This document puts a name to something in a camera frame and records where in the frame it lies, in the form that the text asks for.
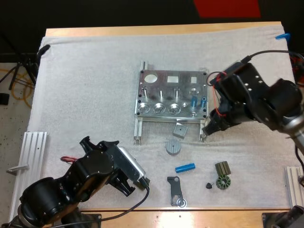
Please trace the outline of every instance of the green gear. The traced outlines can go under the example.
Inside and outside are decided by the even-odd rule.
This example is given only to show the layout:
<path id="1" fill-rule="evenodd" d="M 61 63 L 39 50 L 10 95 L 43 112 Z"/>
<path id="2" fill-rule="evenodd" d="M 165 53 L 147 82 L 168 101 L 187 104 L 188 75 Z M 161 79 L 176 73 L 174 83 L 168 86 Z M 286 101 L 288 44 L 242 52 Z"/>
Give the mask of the green gear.
<path id="1" fill-rule="evenodd" d="M 227 189 L 231 184 L 231 180 L 227 175 L 221 175 L 217 179 L 217 187 L 221 190 Z"/>

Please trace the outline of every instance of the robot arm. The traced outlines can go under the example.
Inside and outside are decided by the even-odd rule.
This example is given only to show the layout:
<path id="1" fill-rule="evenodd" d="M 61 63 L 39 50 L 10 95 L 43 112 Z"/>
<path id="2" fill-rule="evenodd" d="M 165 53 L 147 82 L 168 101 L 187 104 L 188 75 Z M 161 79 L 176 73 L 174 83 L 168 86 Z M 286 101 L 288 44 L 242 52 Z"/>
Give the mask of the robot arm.
<path id="1" fill-rule="evenodd" d="M 288 134 L 304 153 L 302 94 L 294 83 L 279 79 L 268 86 L 252 64 L 240 61 L 218 73 L 210 85 L 220 94 L 220 103 L 203 128 L 206 135 L 258 121 Z"/>
<path id="2" fill-rule="evenodd" d="M 147 189 L 145 200 L 149 194 L 150 181 L 126 149 L 117 147 L 118 143 L 101 141 L 94 145 L 89 136 L 84 138 L 80 144 L 85 150 L 85 156 L 77 159 L 64 176 L 58 179 L 43 178 L 27 187 L 20 197 L 18 215 L 9 224 L 3 224 L 2 228 L 39 228 L 61 218 L 65 218 L 62 220 L 65 224 L 63 221 L 73 218 L 69 215 L 79 214 L 77 206 L 80 202 L 90 199 L 106 184 L 129 196 L 135 188 L 129 186 L 128 179 Z M 109 219 L 112 218 L 103 218 L 99 222 Z"/>

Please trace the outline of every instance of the red wire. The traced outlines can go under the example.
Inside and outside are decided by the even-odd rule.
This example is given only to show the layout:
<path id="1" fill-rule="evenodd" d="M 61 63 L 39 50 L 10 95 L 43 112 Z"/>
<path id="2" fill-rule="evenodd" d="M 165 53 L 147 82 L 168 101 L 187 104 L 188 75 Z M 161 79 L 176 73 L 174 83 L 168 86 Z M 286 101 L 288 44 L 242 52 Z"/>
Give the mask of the red wire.
<path id="1" fill-rule="evenodd" d="M 218 81 L 220 81 L 219 74 L 217 75 L 217 82 L 218 82 Z M 217 114 L 218 114 L 219 116 L 225 117 L 226 114 L 221 114 L 221 113 L 219 112 L 218 108 L 217 108 L 215 96 L 216 96 L 216 95 L 215 95 L 215 87 L 214 87 L 214 85 L 213 85 L 213 103 L 214 103 L 215 111 L 217 112 Z"/>
<path id="2" fill-rule="evenodd" d="M 61 161 L 63 162 L 71 162 L 74 163 L 77 161 L 78 158 L 70 157 L 70 156 L 63 156 L 60 158 Z"/>

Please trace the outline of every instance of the square hole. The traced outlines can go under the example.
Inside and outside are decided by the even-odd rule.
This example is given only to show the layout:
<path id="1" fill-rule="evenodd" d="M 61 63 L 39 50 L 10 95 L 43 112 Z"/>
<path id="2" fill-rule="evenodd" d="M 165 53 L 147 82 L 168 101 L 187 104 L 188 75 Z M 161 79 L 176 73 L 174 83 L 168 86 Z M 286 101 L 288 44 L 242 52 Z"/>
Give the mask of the square hole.
<path id="1" fill-rule="evenodd" d="M 191 77 L 191 83 L 197 83 L 197 78 L 196 77 Z"/>
<path id="2" fill-rule="evenodd" d="M 167 82 L 169 82 L 169 83 L 178 83 L 179 82 L 179 77 L 177 77 L 177 76 L 168 76 Z"/>

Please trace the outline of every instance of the table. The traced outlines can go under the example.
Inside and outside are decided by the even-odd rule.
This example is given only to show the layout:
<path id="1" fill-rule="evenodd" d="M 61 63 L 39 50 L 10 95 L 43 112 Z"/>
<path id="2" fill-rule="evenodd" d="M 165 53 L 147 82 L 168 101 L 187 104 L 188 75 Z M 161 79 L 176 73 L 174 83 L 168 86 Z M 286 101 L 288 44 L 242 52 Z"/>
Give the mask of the table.
<path id="1" fill-rule="evenodd" d="M 189 34 L 250 28 L 257 26 L 280 25 L 280 22 L 245 22 L 199 25 L 169 25 L 169 26 L 140 26 L 140 27 L 105 27 L 105 28 L 50 28 L 46 31 L 49 37 L 90 37 L 90 36 L 120 36 L 120 35 L 162 35 Z M 103 217 L 120 213 L 118 209 L 88 209 L 86 212 L 101 212 Z M 184 209 L 150 208 L 135 210 L 129 215 L 109 222 L 103 227 L 262 227 L 261 213 L 280 212 L 281 210 L 267 209 L 224 209 L 204 210 L 202 208 Z"/>

